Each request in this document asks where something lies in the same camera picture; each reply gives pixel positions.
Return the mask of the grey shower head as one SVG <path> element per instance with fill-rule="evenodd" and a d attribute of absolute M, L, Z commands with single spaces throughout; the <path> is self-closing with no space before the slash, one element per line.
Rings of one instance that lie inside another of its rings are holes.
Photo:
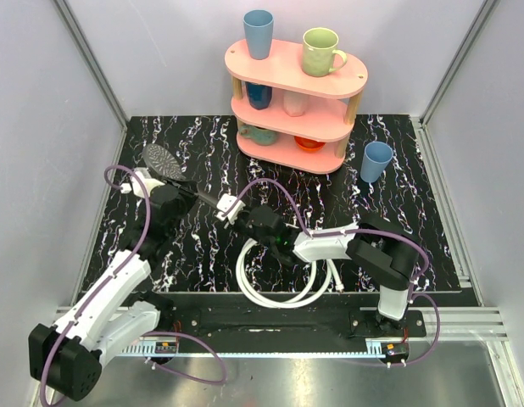
<path fill-rule="evenodd" d="M 147 144 L 142 150 L 142 158 L 150 172 L 156 175 L 160 181 L 172 184 L 180 190 L 196 196 L 212 208 L 217 208 L 218 198 L 204 192 L 195 181 L 187 179 L 176 158 L 166 148 L 155 143 Z"/>

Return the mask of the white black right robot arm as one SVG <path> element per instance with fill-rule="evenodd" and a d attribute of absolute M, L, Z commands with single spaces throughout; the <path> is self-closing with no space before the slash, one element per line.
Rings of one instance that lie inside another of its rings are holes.
<path fill-rule="evenodd" d="M 325 292 L 330 280 L 336 281 L 335 262 L 350 260 L 379 285 L 375 317 L 378 331 L 391 337 L 404 329 L 413 271 L 418 259 L 427 260 L 427 256 L 419 243 L 396 225 L 368 216 L 359 224 L 316 231 L 286 223 L 265 205 L 251 209 L 241 203 L 220 209 L 218 219 L 248 237 L 236 262 L 236 277 L 240 290 L 254 304 L 267 309 L 296 309 L 311 304 Z M 284 265 L 310 266 L 306 288 L 295 298 L 270 300 L 247 282 L 245 258 L 257 244 Z"/>

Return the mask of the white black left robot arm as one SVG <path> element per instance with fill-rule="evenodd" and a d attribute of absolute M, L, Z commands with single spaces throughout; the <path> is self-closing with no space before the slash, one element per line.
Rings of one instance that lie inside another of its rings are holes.
<path fill-rule="evenodd" d="M 125 234 L 106 271 L 86 294 L 51 326 L 29 334 L 29 369 L 42 391 L 50 387 L 79 401 L 94 388 L 103 368 L 146 332 L 173 327 L 173 303 L 145 292 L 122 316 L 114 312 L 154 268 L 162 265 L 179 225 L 198 198 L 192 181 L 159 181 L 137 172 L 120 186 L 142 199 L 145 210 Z"/>

